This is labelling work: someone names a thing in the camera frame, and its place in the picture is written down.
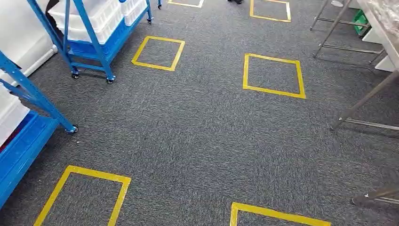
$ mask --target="yellow tape square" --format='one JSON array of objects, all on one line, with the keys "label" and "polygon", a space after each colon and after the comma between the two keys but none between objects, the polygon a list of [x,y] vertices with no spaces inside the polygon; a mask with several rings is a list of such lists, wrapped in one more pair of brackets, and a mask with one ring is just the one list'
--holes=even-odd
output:
[{"label": "yellow tape square", "polygon": [[173,2],[173,0],[169,0],[168,3],[170,3],[170,4],[175,4],[175,5],[180,5],[180,6],[190,6],[190,7],[201,8],[201,7],[202,7],[202,4],[204,3],[204,0],[200,0],[198,5],[191,5],[191,4],[184,4],[184,3]]},{"label": "yellow tape square", "polygon": [[48,212],[50,211],[51,207],[54,204],[58,194],[60,193],[61,189],[63,188],[66,180],[68,179],[71,173],[79,173],[86,176],[91,176],[95,178],[101,178],[106,180],[112,180],[116,182],[122,183],[122,188],[119,191],[118,198],[116,200],[115,206],[113,208],[110,220],[108,221],[108,226],[114,226],[116,224],[116,220],[118,219],[118,215],[120,212],[120,208],[122,207],[123,200],[125,199],[126,192],[128,191],[128,187],[130,184],[130,178],[119,176],[112,173],[101,172],[92,169],[86,169],[78,166],[68,166],[64,173],[62,174],[60,180],[58,181],[56,187],[54,188],[53,192],[51,193],[50,197],[48,198],[46,204],[44,205],[43,209],[41,210],[38,218],[36,219],[34,226],[40,226],[44,219],[46,218]]},{"label": "yellow tape square", "polygon": [[[180,43],[179,49],[177,50],[176,56],[175,56],[175,58],[172,62],[172,65],[170,67],[165,67],[165,66],[160,66],[160,65],[152,65],[152,64],[142,63],[142,62],[137,61],[149,39]],[[167,70],[167,71],[175,71],[177,62],[179,62],[180,55],[182,54],[184,45],[185,45],[185,41],[182,41],[182,40],[167,39],[167,38],[155,37],[155,36],[147,36],[144,38],[144,41],[141,43],[140,47],[138,48],[135,56],[132,59],[132,63],[134,65],[139,65],[139,66],[144,66],[144,67],[151,67],[151,68],[162,69],[162,70]]]},{"label": "yellow tape square", "polygon": [[246,205],[238,202],[233,202],[231,205],[231,215],[230,215],[230,226],[237,226],[238,211],[245,211],[249,213],[261,214],[264,216],[279,218],[283,220],[288,220],[296,223],[311,225],[311,226],[331,226],[330,222],[308,218],[300,215],[282,213],[275,210]]},{"label": "yellow tape square", "polygon": [[264,0],[264,1],[270,1],[270,2],[276,2],[276,3],[285,4],[286,8],[287,8],[287,19],[286,20],[281,20],[281,19],[276,19],[276,18],[271,18],[271,17],[254,15],[254,0],[251,0],[251,6],[249,7],[249,15],[251,17],[260,18],[260,19],[266,19],[266,20],[280,21],[280,22],[287,22],[287,23],[291,22],[291,11],[289,10],[289,2],[278,1],[278,0]]},{"label": "yellow tape square", "polygon": [[[265,88],[260,88],[260,87],[249,86],[248,85],[249,57],[257,57],[257,58],[260,58],[260,59],[266,59],[266,60],[273,60],[273,61],[278,61],[278,62],[283,62],[283,63],[295,64],[295,66],[296,66],[296,75],[297,75],[297,78],[298,78],[298,85],[299,85],[299,93],[290,93],[290,92],[284,92],[284,91],[279,91],[279,90],[265,89]],[[251,89],[251,90],[261,91],[261,92],[266,92],[266,93],[284,95],[284,96],[289,96],[289,97],[296,97],[296,98],[306,99],[305,87],[303,85],[303,78],[302,78],[302,71],[301,71],[301,63],[298,60],[285,60],[285,59],[273,58],[273,57],[269,57],[269,56],[262,56],[262,55],[253,54],[253,53],[246,53],[245,56],[244,56],[244,76],[243,76],[243,80],[242,80],[242,88],[243,89]]]}]

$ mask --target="white storage bin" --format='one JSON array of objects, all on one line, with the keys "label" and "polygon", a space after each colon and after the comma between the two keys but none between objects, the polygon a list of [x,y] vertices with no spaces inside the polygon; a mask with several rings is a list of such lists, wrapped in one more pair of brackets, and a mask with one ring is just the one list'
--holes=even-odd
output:
[{"label": "white storage bin", "polygon": [[8,95],[8,97],[0,96],[0,98],[8,100],[6,105],[0,105],[0,146],[29,112],[29,108],[23,106],[18,97]]},{"label": "white storage bin", "polygon": [[121,3],[123,15],[128,16],[132,9],[134,9],[136,6],[137,2],[137,0],[126,0],[125,2]]},{"label": "white storage bin", "polygon": [[127,16],[125,16],[125,25],[130,26],[134,23],[134,21],[140,16],[140,14],[147,8],[147,1],[140,0],[133,10],[129,12]]},{"label": "white storage bin", "polygon": [[[83,0],[83,5],[94,30],[100,30],[108,21],[113,11],[116,8],[120,8],[120,2],[118,0]],[[65,28],[65,0],[61,0],[57,3],[48,13],[56,21],[58,28]],[[73,0],[71,0],[70,6],[69,27],[85,29],[82,18]]]},{"label": "white storage bin", "polygon": [[[123,15],[120,11],[120,4],[118,7],[115,8],[111,18],[104,24],[104,26],[99,30],[94,30],[94,33],[97,36],[98,42],[100,44],[105,44],[108,38],[111,36],[115,28],[119,25],[120,21],[122,20]],[[64,27],[59,27],[62,33],[65,32]],[[76,28],[69,28],[68,31],[68,40],[75,40],[75,41],[89,41],[91,42],[90,36],[86,28],[83,29],[76,29]]]}]

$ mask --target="blue metal post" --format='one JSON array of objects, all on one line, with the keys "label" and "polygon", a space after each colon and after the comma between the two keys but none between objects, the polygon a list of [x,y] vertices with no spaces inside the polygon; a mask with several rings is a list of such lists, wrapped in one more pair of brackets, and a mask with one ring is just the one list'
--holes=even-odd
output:
[{"label": "blue metal post", "polygon": [[63,47],[64,52],[67,53],[68,49],[66,43],[68,41],[68,31],[69,31],[69,8],[71,6],[71,0],[65,1],[65,26],[64,26],[64,40],[63,40]]},{"label": "blue metal post", "polygon": [[71,69],[73,74],[78,74],[78,69],[75,66],[72,66],[72,60],[68,56],[67,52],[64,52],[64,48],[62,46],[61,41],[59,40],[57,33],[54,31],[53,27],[51,26],[50,22],[48,21],[46,15],[41,11],[40,7],[38,6],[36,0],[27,0],[29,5],[31,6],[32,10],[35,12],[37,18],[43,24],[44,28],[46,29],[47,33],[50,35],[51,40],[57,46],[58,51],[63,56],[64,60],[67,62],[68,66]]},{"label": "blue metal post", "polygon": [[68,132],[75,132],[76,127],[73,126],[46,98],[45,95],[38,90],[31,81],[0,51],[0,69],[8,73],[15,81],[18,82],[28,93],[39,102],[39,106],[43,107],[54,119],[57,119]]},{"label": "blue metal post", "polygon": [[76,9],[78,10],[80,17],[82,18],[83,24],[85,25],[86,30],[88,32],[88,35],[90,36],[91,43],[93,44],[94,49],[96,50],[98,59],[101,62],[101,65],[103,66],[105,73],[107,74],[107,81],[109,83],[112,83],[115,80],[116,76],[112,74],[110,68],[110,62],[107,62],[107,60],[105,59],[103,51],[101,50],[100,43],[98,43],[96,33],[94,33],[94,29],[91,26],[90,20],[83,6],[83,2],[82,0],[73,0],[73,1],[75,2]]}]

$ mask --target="wheel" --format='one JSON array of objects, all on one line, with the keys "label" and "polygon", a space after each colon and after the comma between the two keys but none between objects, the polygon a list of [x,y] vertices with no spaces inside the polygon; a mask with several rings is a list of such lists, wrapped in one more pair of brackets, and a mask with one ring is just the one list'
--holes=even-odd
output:
[{"label": "wheel", "polygon": [[75,127],[75,130],[72,132],[72,133],[76,133],[76,132],[78,132],[79,131],[79,127],[78,127],[78,125],[73,125],[74,127]]}]

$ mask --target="blue shelving cart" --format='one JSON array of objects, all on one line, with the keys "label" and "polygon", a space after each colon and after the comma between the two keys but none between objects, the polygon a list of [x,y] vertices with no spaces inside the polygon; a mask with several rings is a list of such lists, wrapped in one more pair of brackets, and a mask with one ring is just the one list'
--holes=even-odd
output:
[{"label": "blue shelving cart", "polygon": [[[64,39],[61,41],[48,21],[46,15],[41,11],[38,6],[36,0],[27,0],[30,4],[31,8],[35,12],[36,16],[43,24],[46,31],[49,33],[51,40],[57,46],[59,53],[63,56],[64,60],[69,65],[69,68],[72,72],[72,77],[77,79],[79,78],[79,67],[89,68],[93,70],[103,71],[106,74],[107,83],[113,83],[116,76],[112,73],[110,68],[111,61],[115,58],[116,54],[122,48],[123,44],[126,42],[128,37],[133,32],[134,28],[141,21],[145,13],[148,14],[147,21],[151,24],[153,17],[151,13],[150,0],[146,0],[147,8],[141,13],[141,15],[133,22],[132,25],[126,26],[124,23],[124,19],[120,22],[118,27],[115,29],[111,37],[107,40],[104,45],[100,45],[96,34],[94,32],[93,26],[90,23],[88,15],[83,6],[82,0],[72,0],[75,3],[76,9],[79,12],[80,17],[82,18],[83,24],[89,34],[91,42],[84,41],[70,41],[67,39],[68,37],[68,25],[69,25],[69,12],[70,12],[70,4],[71,0],[65,1],[65,28],[64,28]],[[68,46],[76,46],[79,45],[80,49],[84,49],[85,51],[72,51],[68,49]],[[96,60],[101,63],[101,66],[83,64],[79,62],[75,62],[72,60],[72,56],[77,56],[85,59]]]},{"label": "blue shelving cart", "polygon": [[0,79],[3,85],[14,95],[24,98],[45,110],[50,116],[39,115],[30,111],[16,129],[17,135],[0,152],[0,208],[10,196],[22,176],[28,170],[45,143],[58,125],[69,133],[78,131],[57,108],[37,89],[20,68],[0,51],[0,69],[8,73],[23,90],[11,86]]}]

